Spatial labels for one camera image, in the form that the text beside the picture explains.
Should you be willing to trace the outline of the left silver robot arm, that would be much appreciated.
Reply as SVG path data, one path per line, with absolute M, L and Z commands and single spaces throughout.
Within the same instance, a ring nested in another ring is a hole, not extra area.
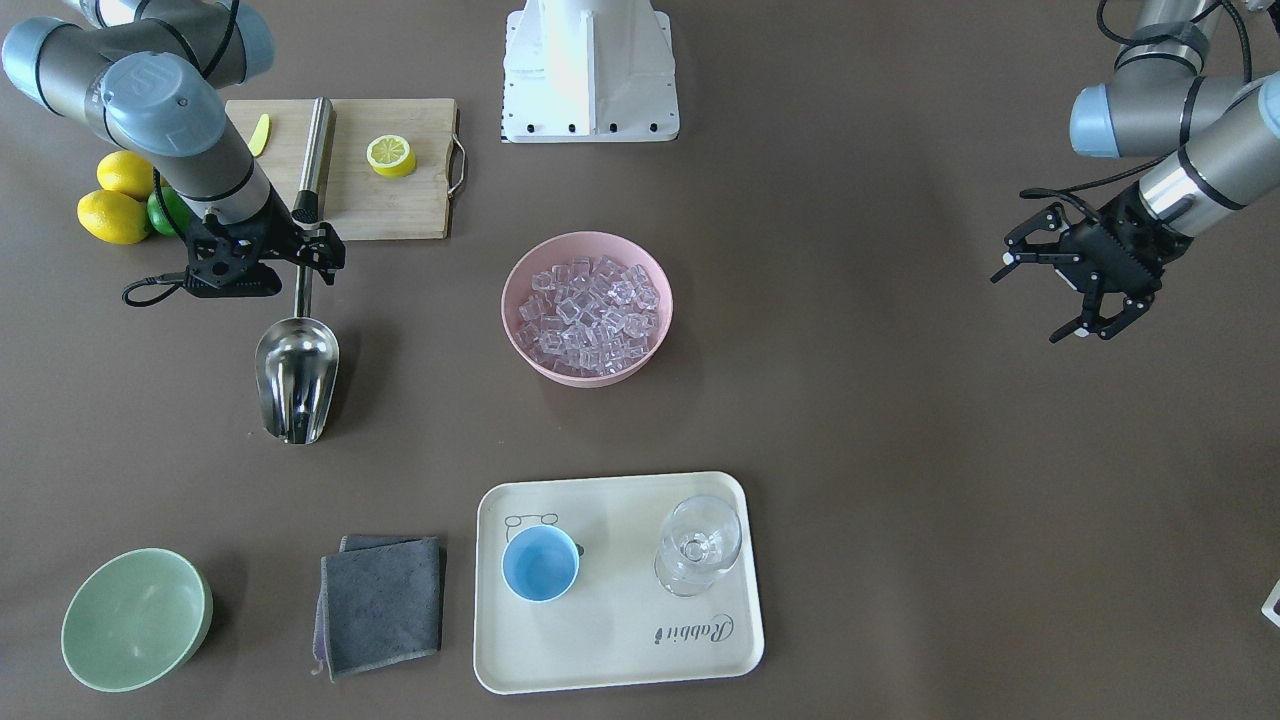
M 1196 237 L 1279 183 L 1279 78 L 1254 73 L 1230 1 L 1147 1 L 1132 33 L 1110 38 L 1120 47 L 1114 77 L 1078 95 L 1071 145 L 1142 164 L 1101 208 L 1079 186 L 1024 190 L 1050 205 L 1004 241 L 1000 277 L 1050 265 L 1082 295 L 1052 342 L 1119 334 L 1149 310 L 1165 268 Z

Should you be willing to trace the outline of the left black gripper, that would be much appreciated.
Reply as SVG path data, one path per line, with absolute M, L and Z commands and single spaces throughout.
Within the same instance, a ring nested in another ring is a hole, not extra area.
M 1064 232 L 1064 205 L 1052 202 L 1016 225 L 1005 238 L 1004 265 L 989 278 L 998 283 L 1021 264 L 1048 264 L 1071 287 L 1084 292 L 1084 283 L 1097 275 L 1102 293 L 1124 293 L 1120 311 L 1101 314 L 1101 301 L 1085 301 L 1078 316 L 1050 334 L 1050 343 L 1069 336 L 1098 336 L 1111 340 L 1151 307 L 1151 296 L 1162 287 L 1164 268 L 1180 259 L 1193 238 L 1167 227 L 1149 214 L 1137 184 L 1126 187 L 1101 209 L 1074 193 L 1041 190 L 1042 197 L 1060 199 L 1084 217 Z M 1036 232 L 1050 232 L 1055 241 L 1032 243 Z

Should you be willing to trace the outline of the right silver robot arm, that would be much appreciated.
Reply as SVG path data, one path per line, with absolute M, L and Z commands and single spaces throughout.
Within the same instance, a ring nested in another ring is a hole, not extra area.
M 3 68 L 24 96 L 137 152 L 191 218 L 182 272 L 156 278 L 201 299 L 269 297 L 271 261 L 308 268 L 328 284 L 346 264 L 329 224 L 296 223 L 227 115 L 220 90 L 268 72 L 266 20 L 238 1 L 83 1 L 87 27 L 52 17 L 14 26 Z

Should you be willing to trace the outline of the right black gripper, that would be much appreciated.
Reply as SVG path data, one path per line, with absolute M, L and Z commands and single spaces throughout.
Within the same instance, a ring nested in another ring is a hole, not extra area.
M 346 266 L 346 246 L 326 222 L 305 229 L 284 205 L 266 205 L 246 222 L 192 217 L 184 229 L 188 251 L 180 286 L 201 299 L 269 297 L 282 281 L 268 260 L 310 268 L 332 284 Z

